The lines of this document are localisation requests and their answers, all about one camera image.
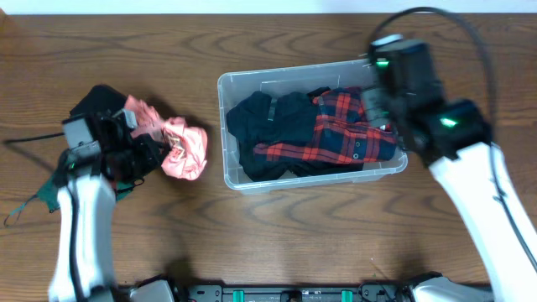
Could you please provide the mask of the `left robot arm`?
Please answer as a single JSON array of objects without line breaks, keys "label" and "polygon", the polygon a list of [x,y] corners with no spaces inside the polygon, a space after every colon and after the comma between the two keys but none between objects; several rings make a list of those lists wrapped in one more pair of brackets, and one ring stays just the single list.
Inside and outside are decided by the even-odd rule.
[{"label": "left robot arm", "polygon": [[62,122],[67,150],[54,176],[60,205],[60,245],[51,301],[112,301],[116,277],[112,257],[112,216],[118,183],[142,181],[160,166],[161,143],[133,137],[135,114],[93,112]]}]

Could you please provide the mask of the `black garment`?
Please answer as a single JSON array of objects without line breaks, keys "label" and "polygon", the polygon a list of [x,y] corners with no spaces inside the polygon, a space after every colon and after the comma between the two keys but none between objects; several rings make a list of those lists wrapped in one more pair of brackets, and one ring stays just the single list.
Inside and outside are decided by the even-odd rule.
[{"label": "black garment", "polygon": [[313,162],[267,162],[254,158],[253,145],[238,144],[239,164],[244,173],[254,182],[277,180],[286,172],[297,177],[318,176],[324,174],[339,174],[357,172],[363,169],[363,164],[331,164],[319,161]]}]

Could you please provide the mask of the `red navy plaid shirt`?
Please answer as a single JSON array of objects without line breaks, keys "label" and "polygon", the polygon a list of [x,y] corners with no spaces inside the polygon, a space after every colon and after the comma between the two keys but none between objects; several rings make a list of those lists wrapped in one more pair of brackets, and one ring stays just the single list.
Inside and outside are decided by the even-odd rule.
[{"label": "red navy plaid shirt", "polygon": [[359,86],[336,88],[317,96],[319,107],[308,143],[259,143],[253,148],[256,160],[268,162],[325,162],[364,164],[389,161],[397,141],[390,128],[370,125]]}]

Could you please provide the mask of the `black cloth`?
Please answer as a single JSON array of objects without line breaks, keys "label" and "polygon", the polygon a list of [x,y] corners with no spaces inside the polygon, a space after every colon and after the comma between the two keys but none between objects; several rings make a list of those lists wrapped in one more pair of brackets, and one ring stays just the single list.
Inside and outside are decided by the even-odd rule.
[{"label": "black cloth", "polygon": [[126,101],[127,97],[114,88],[96,85],[70,110],[70,116],[94,112],[115,113],[124,108]]}]

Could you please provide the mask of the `dark green cloth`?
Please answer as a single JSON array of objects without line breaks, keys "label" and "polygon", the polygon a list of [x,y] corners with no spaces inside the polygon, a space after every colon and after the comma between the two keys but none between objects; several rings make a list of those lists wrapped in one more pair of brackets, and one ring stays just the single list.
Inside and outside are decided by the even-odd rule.
[{"label": "dark green cloth", "polygon": [[[63,180],[71,180],[76,176],[82,176],[84,174],[90,174],[94,169],[90,166],[77,167],[76,164],[59,164],[50,178],[38,189],[38,191],[31,195],[26,201],[24,201],[18,208],[11,211],[3,220],[3,226],[5,228],[14,227],[21,216],[23,209],[31,201],[40,200],[45,203],[49,213],[54,213],[60,209],[60,204],[57,200],[59,191],[58,185],[63,184]],[[124,199],[130,194],[137,186],[142,185],[144,178],[136,179],[131,183],[112,182],[112,188],[116,192],[116,201]]]}]

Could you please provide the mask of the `salmon pink shirt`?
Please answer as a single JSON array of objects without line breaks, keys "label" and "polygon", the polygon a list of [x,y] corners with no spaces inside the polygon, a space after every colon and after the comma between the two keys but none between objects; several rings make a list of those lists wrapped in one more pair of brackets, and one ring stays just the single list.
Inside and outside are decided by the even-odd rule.
[{"label": "salmon pink shirt", "polygon": [[134,96],[128,96],[124,108],[136,117],[138,126],[132,132],[134,138],[148,134],[155,142],[169,147],[161,164],[168,176],[184,180],[199,178],[207,164],[205,129],[189,126],[183,117],[164,120],[154,107]]}]

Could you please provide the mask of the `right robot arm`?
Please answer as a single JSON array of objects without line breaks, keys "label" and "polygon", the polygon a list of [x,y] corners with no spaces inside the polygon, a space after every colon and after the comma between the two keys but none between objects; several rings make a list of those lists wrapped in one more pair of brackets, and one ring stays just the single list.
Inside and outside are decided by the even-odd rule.
[{"label": "right robot arm", "polygon": [[534,301],[536,230],[516,193],[491,125],[470,100],[446,100],[427,43],[392,35],[368,46],[376,122],[417,154],[458,210],[483,261],[489,290],[429,274],[404,301]]}]

